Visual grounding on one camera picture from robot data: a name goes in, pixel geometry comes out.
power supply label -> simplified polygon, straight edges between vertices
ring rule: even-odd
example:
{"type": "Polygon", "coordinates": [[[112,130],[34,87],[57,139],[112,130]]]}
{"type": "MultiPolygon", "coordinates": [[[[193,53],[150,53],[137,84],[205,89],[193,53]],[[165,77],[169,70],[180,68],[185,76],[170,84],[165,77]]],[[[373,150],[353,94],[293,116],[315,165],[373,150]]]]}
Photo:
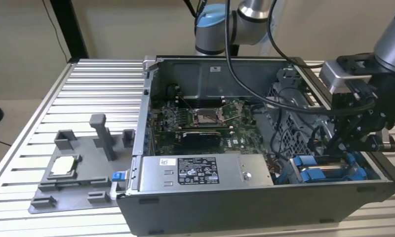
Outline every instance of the power supply label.
{"type": "Polygon", "coordinates": [[[215,157],[178,158],[178,184],[219,184],[219,173],[215,157]]]}

slotted aluminum surface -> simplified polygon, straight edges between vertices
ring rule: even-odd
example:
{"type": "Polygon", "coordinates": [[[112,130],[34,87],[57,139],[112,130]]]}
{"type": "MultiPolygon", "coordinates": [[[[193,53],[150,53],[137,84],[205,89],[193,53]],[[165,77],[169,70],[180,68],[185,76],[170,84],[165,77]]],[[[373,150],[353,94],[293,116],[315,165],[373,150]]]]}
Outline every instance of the slotted aluminum surface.
{"type": "MultiPolygon", "coordinates": [[[[36,215],[26,209],[54,149],[57,130],[73,129],[77,136],[93,135],[88,126],[92,113],[106,114],[113,133],[136,127],[141,70],[141,61],[122,60],[81,60],[66,67],[0,163],[0,236],[132,236],[117,207],[36,215]]],[[[385,155],[395,166],[395,153],[385,155]]],[[[192,236],[395,236],[395,195],[384,202],[364,205],[337,224],[192,236]]]]}

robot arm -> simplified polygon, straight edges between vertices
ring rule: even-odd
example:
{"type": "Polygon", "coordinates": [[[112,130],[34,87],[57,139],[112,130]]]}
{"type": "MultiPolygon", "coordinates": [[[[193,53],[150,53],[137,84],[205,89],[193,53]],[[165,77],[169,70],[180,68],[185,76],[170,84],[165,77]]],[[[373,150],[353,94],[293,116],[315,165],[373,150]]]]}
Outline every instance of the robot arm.
{"type": "MultiPolygon", "coordinates": [[[[245,0],[229,14],[231,44],[255,44],[265,34],[271,0],[245,0]]],[[[225,5],[211,4],[196,20],[196,51],[219,55],[225,50],[225,5]]],[[[372,53],[340,56],[324,63],[320,78],[332,94],[332,110],[375,107],[359,114],[331,117],[333,137],[325,151],[395,151],[388,130],[395,124],[395,18],[372,53]]]]}
{"type": "MultiPolygon", "coordinates": [[[[256,44],[265,35],[271,0],[244,0],[229,15],[232,44],[256,44]]],[[[196,20],[197,55],[224,52],[224,4],[208,5],[196,20]]]]}
{"type": "Polygon", "coordinates": [[[373,52],[325,61],[320,78],[332,93],[332,109],[356,106],[360,97],[375,100],[363,114],[332,119],[335,135],[327,150],[332,153],[343,144],[352,151],[393,152],[388,130],[395,124],[395,17],[373,52]]]}

